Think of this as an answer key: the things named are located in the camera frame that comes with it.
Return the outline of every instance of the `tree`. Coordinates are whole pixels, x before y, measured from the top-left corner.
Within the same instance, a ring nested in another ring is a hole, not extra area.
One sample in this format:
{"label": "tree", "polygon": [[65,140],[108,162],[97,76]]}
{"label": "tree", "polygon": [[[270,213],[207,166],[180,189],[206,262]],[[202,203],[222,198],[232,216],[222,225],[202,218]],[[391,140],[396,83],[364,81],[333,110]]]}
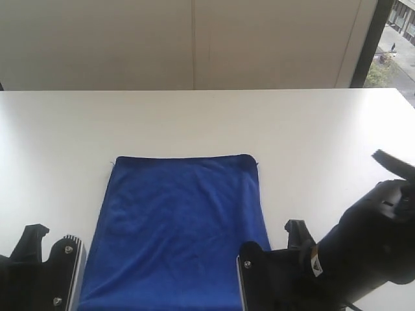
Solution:
{"label": "tree", "polygon": [[363,87],[387,87],[396,72],[396,64],[391,55],[382,54],[379,60],[372,61]]}

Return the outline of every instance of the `white table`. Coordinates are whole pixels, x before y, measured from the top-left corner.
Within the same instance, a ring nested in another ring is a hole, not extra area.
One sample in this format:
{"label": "white table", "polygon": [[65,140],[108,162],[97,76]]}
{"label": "white table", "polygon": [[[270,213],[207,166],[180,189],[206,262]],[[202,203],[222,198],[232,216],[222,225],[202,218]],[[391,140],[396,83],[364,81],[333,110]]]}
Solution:
{"label": "white table", "polygon": [[[0,254],[25,224],[89,248],[117,156],[251,154],[273,248],[305,219],[320,240],[378,181],[370,155],[415,164],[415,110],[395,89],[0,93]],[[411,310],[415,284],[388,284],[357,305]]]}

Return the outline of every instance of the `metal screw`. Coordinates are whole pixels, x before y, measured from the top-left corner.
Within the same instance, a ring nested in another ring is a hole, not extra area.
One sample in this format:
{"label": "metal screw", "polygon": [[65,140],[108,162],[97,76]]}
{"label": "metal screw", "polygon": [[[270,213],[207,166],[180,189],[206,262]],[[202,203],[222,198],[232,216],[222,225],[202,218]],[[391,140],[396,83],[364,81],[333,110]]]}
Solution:
{"label": "metal screw", "polygon": [[62,298],[61,297],[55,297],[53,299],[53,305],[54,306],[60,306],[62,304]]}
{"label": "metal screw", "polygon": [[71,246],[65,246],[65,254],[70,254],[72,253],[73,248]]}

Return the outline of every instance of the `warning label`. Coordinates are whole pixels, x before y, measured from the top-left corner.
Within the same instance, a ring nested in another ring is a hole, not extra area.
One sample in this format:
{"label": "warning label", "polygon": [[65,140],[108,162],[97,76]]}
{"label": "warning label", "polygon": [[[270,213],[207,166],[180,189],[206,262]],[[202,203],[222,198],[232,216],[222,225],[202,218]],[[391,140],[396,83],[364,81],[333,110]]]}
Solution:
{"label": "warning label", "polygon": [[318,260],[318,248],[317,246],[313,247],[311,250],[311,269],[316,277],[323,273],[322,265]]}

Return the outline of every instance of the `blue towel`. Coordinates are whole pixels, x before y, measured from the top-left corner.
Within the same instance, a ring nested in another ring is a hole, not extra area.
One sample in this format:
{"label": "blue towel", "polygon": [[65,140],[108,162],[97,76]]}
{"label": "blue towel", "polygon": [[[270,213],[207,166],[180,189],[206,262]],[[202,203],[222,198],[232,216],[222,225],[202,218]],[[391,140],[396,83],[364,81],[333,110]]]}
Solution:
{"label": "blue towel", "polygon": [[119,157],[79,310],[241,310],[236,257],[249,240],[270,249],[253,157]]}

